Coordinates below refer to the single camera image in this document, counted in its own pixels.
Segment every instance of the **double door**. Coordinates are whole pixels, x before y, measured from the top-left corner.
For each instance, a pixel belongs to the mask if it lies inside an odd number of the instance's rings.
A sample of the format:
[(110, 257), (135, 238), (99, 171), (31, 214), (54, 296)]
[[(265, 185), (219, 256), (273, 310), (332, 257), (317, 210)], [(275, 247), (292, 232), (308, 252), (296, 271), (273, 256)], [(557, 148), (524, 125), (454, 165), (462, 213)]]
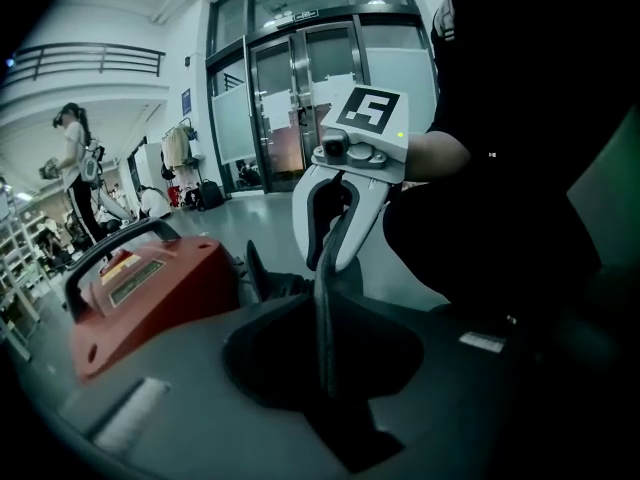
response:
[(353, 23), (309, 27), (253, 48), (251, 76), (267, 190), (293, 190), (321, 143), (334, 95), (363, 83)]

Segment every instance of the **metal door frame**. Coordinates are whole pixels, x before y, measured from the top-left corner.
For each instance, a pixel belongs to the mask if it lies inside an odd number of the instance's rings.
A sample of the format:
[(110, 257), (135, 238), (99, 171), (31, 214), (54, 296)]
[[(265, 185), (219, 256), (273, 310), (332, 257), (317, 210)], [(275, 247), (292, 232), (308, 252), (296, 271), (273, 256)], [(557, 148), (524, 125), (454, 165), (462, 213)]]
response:
[[(260, 103), (260, 86), (258, 83), (258, 67), (257, 67), (257, 55), (265, 50), (270, 48), (274, 48), (280, 46), (282, 44), (287, 44), (289, 49), (289, 69), (291, 72), (291, 92), (293, 97), (293, 103), (297, 105), (298, 110), (298, 127), (299, 127), (299, 135), (300, 135), (300, 149), (302, 152), (302, 165), (303, 168), (306, 169), (308, 167), (308, 156), (310, 156), (311, 148), (310, 145), (305, 147), (305, 137), (307, 135), (307, 141), (311, 142), (313, 140), (314, 143), (317, 143), (317, 130), (319, 124), (317, 123), (315, 112), (314, 112), (314, 104), (313, 104), (313, 94), (311, 91), (312, 88), (312, 78), (311, 78), (311, 59), (309, 58), (309, 50), (307, 46), (307, 36), (308, 34), (313, 34), (315, 32), (322, 32), (327, 30), (337, 30), (337, 29), (346, 29), (347, 35), (349, 38), (349, 43), (351, 46), (351, 58), (354, 65), (355, 71), (355, 79), (356, 83), (362, 84), (364, 83), (364, 72), (363, 65), (360, 57), (360, 48), (358, 45), (357, 34), (356, 34), (356, 25), (353, 21), (337, 21), (333, 23), (326, 23), (322, 25), (314, 25), (311, 27), (305, 27), (296, 30), (295, 32), (291, 32), (285, 36), (272, 39), (266, 43), (262, 43), (258, 46), (254, 46), (248, 48), (249, 50), (249, 59), (251, 66), (251, 87), (253, 88), (253, 98), (251, 98), (252, 105), (252, 114), (255, 124), (255, 130), (259, 133), (259, 137), (255, 141), (260, 144), (260, 151), (256, 151), (256, 154), (262, 156), (262, 164), (265, 166), (264, 176), (261, 176), (263, 179), (263, 189), (266, 193), (273, 192), (273, 176), (271, 172), (271, 162), (269, 160), (269, 150), (268, 150), (268, 139), (267, 133), (264, 129), (264, 121), (262, 118), (262, 110)], [(313, 123), (313, 129), (307, 132), (303, 131), (303, 124), (300, 122), (300, 117), (302, 113), (306, 114), (306, 111), (310, 110), (313, 114), (313, 120), (307, 120), (307, 123)], [(313, 134), (313, 138), (311, 140), (308, 139), (309, 134)]]

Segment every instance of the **black handle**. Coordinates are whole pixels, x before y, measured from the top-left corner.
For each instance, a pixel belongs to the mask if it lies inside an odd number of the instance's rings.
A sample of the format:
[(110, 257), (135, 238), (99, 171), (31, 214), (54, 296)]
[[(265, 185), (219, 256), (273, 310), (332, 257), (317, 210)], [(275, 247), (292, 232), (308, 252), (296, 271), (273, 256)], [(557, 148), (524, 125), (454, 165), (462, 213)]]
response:
[(180, 238), (180, 235), (165, 221), (157, 218), (144, 219), (98, 242), (82, 255), (64, 282), (64, 297), (67, 301), (67, 308), (74, 320), (77, 320), (86, 309), (86, 303), (82, 300), (80, 288), (78, 287), (82, 276), (89, 272), (107, 253), (149, 231), (153, 231), (164, 241)]

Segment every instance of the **standing woman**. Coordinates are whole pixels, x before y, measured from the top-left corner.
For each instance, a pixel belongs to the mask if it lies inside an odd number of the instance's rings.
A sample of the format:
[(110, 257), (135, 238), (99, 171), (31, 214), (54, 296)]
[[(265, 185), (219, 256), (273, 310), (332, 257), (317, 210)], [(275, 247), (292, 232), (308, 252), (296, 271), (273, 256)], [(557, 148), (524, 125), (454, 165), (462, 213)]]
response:
[(78, 222), (96, 244), (107, 235), (93, 215), (91, 187), (80, 176), (80, 163), (84, 158), (85, 148), (91, 143), (86, 110), (76, 103), (67, 103), (53, 120), (53, 126), (64, 128), (66, 155), (57, 165), (62, 175), (62, 184)]

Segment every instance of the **door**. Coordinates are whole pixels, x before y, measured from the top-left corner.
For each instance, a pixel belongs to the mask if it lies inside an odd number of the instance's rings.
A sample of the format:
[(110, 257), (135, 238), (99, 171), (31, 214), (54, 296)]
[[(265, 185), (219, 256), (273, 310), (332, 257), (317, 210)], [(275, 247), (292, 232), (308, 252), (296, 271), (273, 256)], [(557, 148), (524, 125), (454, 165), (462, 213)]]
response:
[(363, 82), (353, 24), (309, 27), (260, 45), (251, 66), (267, 188), (290, 191), (311, 165), (337, 84)]

